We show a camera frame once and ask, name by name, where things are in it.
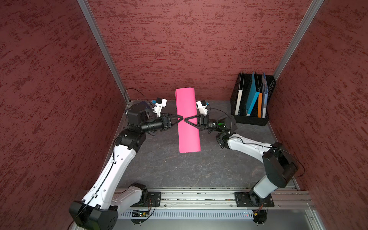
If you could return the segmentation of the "aluminium corner post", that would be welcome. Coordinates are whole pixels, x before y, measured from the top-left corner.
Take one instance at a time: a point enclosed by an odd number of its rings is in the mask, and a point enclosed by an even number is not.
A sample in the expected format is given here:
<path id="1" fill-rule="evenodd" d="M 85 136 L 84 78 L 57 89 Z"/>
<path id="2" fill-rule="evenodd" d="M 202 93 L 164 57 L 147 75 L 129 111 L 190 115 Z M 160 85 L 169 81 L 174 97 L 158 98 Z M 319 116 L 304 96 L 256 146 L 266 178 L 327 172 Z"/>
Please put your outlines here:
<path id="1" fill-rule="evenodd" d="M 280 60 L 275 72 L 274 78 L 278 80 L 281 73 L 283 72 L 284 68 L 286 67 L 288 61 L 290 60 L 291 56 L 293 55 L 294 51 L 298 47 L 300 41 L 304 37 L 305 33 L 307 32 L 311 22 L 313 21 L 314 17 L 316 16 L 317 12 L 321 8 L 324 0 L 313 0 L 311 1 L 301 23 L 299 24 L 293 38 L 291 39 L 282 59 Z"/>
<path id="2" fill-rule="evenodd" d="M 103 35 L 101 34 L 101 31 L 99 29 L 99 26 L 97 24 L 97 21 L 93 15 L 93 12 L 89 6 L 89 3 L 87 0 L 77 0 L 81 10 L 82 10 L 82 13 L 89 25 L 89 28 L 101 50 L 101 53 L 110 69 L 110 72 L 112 73 L 114 79 L 115 79 L 115 82 L 126 102 L 126 104 L 129 104 L 130 102 L 130 97 L 125 94 L 126 93 L 126 88 L 122 82 L 122 79 L 120 77 L 120 74 L 118 72 L 118 69 L 113 61 L 113 58 L 108 50 L 108 47 L 104 41 L 104 38 L 103 38 Z"/>

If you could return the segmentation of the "blue magazine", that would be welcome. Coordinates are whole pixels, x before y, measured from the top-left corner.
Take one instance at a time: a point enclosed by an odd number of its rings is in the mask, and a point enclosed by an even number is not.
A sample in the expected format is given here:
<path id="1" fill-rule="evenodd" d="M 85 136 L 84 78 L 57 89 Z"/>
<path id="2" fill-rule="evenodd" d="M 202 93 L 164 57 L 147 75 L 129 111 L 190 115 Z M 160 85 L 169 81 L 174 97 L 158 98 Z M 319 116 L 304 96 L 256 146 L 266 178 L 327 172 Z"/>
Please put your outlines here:
<path id="1" fill-rule="evenodd" d="M 263 98 L 262 98 L 262 118 L 266 117 L 266 108 L 268 101 L 268 84 L 265 73 L 263 73 Z"/>

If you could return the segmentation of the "black mesh file organizer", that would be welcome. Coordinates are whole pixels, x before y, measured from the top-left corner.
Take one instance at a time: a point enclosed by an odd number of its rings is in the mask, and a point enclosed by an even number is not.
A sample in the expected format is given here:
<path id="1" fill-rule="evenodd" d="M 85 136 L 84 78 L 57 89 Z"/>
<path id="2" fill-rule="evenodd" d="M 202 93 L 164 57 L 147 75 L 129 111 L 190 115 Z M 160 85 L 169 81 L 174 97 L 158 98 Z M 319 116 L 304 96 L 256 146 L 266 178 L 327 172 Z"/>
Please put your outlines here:
<path id="1" fill-rule="evenodd" d="M 231 114 L 235 117 L 235 120 L 237 123 L 242 123 L 242 124 L 251 124 L 251 125 L 258 125 L 258 126 L 265 126 L 268 122 L 269 122 L 269 115 L 268 115 L 268 110 L 266 108 L 266 117 L 265 118 L 258 118 L 257 117 L 257 109 L 258 109 L 258 99 L 256 100 L 255 106 L 252 110 L 251 115 L 248 117 L 246 115 L 246 102 L 247 102 L 247 98 L 248 98 L 248 94 L 249 94 L 249 88 L 250 88 L 250 83 L 251 83 L 251 76 L 252 74 L 246 74 L 243 73 L 244 75 L 244 82 L 243 82 L 243 92 L 242 92 L 242 100 L 241 100 L 241 107 L 240 107 L 240 112 L 239 115 L 235 115 L 235 104 L 236 104 L 236 83 L 235 82 L 235 86 L 231 95 Z M 257 74 L 259 77 L 259 81 L 260 81 L 260 93 L 263 92 L 263 74 Z M 266 75 L 266 79 L 267 79 L 267 84 L 268 84 L 268 101 L 267 101 L 267 106 L 268 103 L 270 102 L 270 99 L 272 97 L 272 93 L 276 87 L 276 80 L 272 75 Z"/>

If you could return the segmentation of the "pink rectangular paper sheet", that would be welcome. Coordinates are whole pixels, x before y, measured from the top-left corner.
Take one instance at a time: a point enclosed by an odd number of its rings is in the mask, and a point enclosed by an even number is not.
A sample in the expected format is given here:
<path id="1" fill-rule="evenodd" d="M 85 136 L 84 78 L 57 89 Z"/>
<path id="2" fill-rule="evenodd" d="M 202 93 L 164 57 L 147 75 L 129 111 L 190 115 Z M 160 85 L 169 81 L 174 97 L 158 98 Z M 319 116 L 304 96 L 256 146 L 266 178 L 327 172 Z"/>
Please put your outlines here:
<path id="1" fill-rule="evenodd" d="M 197 115 L 194 88 L 180 88 L 175 91 L 177 115 L 188 118 Z M 178 123 L 179 153 L 200 152 L 199 130 L 186 123 Z"/>

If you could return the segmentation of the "aluminium rail frame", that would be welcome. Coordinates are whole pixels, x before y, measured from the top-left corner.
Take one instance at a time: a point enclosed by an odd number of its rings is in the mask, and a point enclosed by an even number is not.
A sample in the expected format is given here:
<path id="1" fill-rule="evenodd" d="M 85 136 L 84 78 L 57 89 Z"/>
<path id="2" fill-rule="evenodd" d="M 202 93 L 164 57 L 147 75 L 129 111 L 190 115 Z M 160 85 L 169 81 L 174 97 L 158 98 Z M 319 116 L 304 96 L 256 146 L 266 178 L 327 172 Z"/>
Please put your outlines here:
<path id="1" fill-rule="evenodd" d="M 160 188 L 150 192 L 161 192 L 161 204 L 149 219 L 187 219 L 187 220 L 249 220 L 253 221 L 253 210 L 258 208 L 238 208 L 235 192 L 249 192 L 248 188 Z M 270 211 L 291 211 L 301 213 L 312 230 L 325 229 L 308 191 L 295 188 L 277 189 L 271 193 L 275 207 Z M 130 220 L 133 210 L 148 210 L 135 205 L 119 213 L 119 219 Z"/>

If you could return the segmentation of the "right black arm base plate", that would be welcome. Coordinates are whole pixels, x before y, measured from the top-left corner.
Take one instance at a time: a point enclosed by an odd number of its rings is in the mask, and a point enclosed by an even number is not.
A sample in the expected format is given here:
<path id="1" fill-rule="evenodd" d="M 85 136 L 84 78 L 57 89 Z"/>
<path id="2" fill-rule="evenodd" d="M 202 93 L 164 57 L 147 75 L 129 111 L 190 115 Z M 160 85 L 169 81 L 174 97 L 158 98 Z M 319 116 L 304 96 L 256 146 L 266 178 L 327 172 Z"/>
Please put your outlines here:
<path id="1" fill-rule="evenodd" d="M 274 208 L 271 194 L 266 198 L 259 197 L 255 192 L 235 192 L 235 201 L 238 208 Z"/>

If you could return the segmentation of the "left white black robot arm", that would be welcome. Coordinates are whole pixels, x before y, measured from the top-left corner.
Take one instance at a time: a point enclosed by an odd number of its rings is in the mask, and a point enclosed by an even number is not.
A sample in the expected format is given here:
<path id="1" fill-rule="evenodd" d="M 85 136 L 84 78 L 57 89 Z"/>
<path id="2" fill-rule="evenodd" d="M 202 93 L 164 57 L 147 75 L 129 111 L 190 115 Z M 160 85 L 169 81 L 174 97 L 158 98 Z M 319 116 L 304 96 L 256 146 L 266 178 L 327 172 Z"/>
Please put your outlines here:
<path id="1" fill-rule="evenodd" d="M 155 201 L 148 189 L 140 183 L 131 184 L 117 198 L 116 188 L 139 149 L 146 135 L 166 131 L 183 120 L 182 116 L 160 113 L 158 107 L 150 108 L 146 102 L 133 104 L 126 111 L 128 125 L 114 140 L 109 162 L 99 178 L 81 201 L 74 201 L 69 213 L 73 223 L 86 230 L 111 230 L 118 215 L 134 205 L 152 208 Z"/>

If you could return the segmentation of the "right aluminium corner post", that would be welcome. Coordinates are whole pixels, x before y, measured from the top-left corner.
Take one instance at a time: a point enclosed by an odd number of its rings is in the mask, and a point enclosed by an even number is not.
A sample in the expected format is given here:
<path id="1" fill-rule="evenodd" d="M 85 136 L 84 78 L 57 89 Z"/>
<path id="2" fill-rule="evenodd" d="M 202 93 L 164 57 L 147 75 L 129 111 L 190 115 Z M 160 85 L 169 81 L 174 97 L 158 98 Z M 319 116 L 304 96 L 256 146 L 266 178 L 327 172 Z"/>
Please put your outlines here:
<path id="1" fill-rule="evenodd" d="M 288 61 L 290 60 L 291 56 L 293 55 L 294 51 L 298 47 L 300 41 L 304 37 L 305 33 L 307 32 L 311 22 L 313 21 L 314 17 L 316 16 L 317 12 L 321 8 L 324 0 L 313 0 L 311 1 L 301 23 L 299 24 L 293 38 L 291 39 L 282 59 L 280 60 L 275 72 L 274 78 L 278 80 L 281 73 L 283 72 L 284 68 L 286 67 Z"/>

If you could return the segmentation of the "left aluminium corner post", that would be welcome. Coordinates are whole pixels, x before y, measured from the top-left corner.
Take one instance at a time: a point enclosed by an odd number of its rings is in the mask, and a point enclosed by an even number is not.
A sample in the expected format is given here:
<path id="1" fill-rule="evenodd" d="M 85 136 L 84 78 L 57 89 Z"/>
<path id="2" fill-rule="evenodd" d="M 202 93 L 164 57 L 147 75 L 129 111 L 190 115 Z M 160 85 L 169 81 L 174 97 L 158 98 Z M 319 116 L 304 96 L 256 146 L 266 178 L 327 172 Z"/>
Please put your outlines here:
<path id="1" fill-rule="evenodd" d="M 113 61 L 113 58 L 108 50 L 108 47 L 104 41 L 104 38 L 103 38 L 103 35 L 101 34 L 101 31 L 99 29 L 99 26 L 97 24 L 97 21 L 93 15 L 93 12 L 89 6 L 89 3 L 87 0 L 77 0 L 81 10 L 82 10 L 82 13 L 89 25 L 89 28 L 101 50 L 101 53 L 110 69 L 110 72 L 112 73 L 114 79 L 115 79 L 115 82 L 126 102 L 126 104 L 129 104 L 130 102 L 130 97 L 125 94 L 126 93 L 126 88 L 122 82 L 122 79 L 120 77 L 120 74 L 118 72 L 118 69 Z"/>

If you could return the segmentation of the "dark blue box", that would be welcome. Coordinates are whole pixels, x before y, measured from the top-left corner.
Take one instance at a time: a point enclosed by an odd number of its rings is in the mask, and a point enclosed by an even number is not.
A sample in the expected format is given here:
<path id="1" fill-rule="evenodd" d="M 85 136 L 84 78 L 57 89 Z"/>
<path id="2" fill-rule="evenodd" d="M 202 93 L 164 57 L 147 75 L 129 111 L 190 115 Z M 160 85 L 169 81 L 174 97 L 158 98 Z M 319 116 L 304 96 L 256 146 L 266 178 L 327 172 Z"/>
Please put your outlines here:
<path id="1" fill-rule="evenodd" d="M 140 101 L 136 104 L 134 104 L 135 107 L 137 108 L 140 108 L 142 110 L 145 110 L 145 109 L 150 109 L 151 108 L 151 104 L 150 103 L 147 103 L 146 101 Z"/>

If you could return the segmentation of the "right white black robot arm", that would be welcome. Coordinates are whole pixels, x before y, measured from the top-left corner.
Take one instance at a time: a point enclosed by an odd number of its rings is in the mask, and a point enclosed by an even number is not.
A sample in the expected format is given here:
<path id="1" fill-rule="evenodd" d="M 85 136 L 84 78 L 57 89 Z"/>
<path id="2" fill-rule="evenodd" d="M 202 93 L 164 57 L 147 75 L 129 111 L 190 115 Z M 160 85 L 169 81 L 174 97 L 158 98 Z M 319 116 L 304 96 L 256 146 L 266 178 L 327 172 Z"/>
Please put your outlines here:
<path id="1" fill-rule="evenodd" d="M 261 143 L 237 134 L 233 116 L 215 120 L 208 115 L 197 115 L 184 121 L 200 131 L 218 132 L 216 139 L 221 148 L 244 153 L 264 165 L 265 176 L 249 192 L 254 203 L 261 203 L 275 190 L 285 188 L 299 170 L 296 159 L 280 142 Z"/>

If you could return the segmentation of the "white book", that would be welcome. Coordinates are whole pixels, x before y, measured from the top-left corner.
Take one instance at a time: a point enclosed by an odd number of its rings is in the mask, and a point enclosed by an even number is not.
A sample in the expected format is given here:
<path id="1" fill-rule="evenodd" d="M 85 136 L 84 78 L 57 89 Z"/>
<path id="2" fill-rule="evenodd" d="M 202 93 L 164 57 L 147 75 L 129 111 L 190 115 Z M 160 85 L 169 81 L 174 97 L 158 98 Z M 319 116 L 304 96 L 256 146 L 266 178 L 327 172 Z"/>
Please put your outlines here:
<path id="1" fill-rule="evenodd" d="M 240 73 L 235 87 L 236 89 L 235 115 L 239 115 L 240 112 L 242 92 L 243 92 L 243 82 L 244 82 L 244 75 L 243 73 Z"/>

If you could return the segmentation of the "teal folder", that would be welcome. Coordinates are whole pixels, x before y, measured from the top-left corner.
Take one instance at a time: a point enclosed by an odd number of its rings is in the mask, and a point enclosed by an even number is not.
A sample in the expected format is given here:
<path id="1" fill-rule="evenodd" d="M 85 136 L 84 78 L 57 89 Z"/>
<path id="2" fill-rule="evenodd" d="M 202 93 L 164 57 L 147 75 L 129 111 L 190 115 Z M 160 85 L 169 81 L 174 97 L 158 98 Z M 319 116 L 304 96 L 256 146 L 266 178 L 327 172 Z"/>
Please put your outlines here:
<path id="1" fill-rule="evenodd" d="M 246 102 L 246 115 L 249 117 L 260 94 L 260 81 L 256 72 L 252 73 L 249 94 Z"/>

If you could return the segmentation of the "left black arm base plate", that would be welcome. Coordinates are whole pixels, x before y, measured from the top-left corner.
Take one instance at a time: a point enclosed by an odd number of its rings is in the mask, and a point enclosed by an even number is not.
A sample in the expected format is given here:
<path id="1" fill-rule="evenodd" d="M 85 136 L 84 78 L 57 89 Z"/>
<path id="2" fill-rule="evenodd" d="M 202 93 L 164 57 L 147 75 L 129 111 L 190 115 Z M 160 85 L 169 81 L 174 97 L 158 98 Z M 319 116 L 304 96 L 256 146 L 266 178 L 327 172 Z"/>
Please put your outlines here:
<path id="1" fill-rule="evenodd" d="M 153 207 L 159 207 L 161 204 L 161 192 L 146 192 L 143 194 L 143 199 L 138 202 L 135 206 L 136 207 L 146 207 L 149 208 L 151 206 Z"/>

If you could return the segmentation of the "orange book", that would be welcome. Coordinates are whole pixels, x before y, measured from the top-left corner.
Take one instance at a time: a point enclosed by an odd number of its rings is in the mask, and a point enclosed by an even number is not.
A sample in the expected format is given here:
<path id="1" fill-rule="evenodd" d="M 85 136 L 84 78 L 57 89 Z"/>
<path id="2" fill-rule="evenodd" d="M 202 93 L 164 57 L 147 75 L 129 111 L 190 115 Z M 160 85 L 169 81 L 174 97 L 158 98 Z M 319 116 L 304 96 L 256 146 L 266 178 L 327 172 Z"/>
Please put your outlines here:
<path id="1" fill-rule="evenodd" d="M 263 93 L 259 93 L 258 96 L 258 109 L 257 109 L 257 117 L 262 118 L 262 105 L 263 105 Z"/>

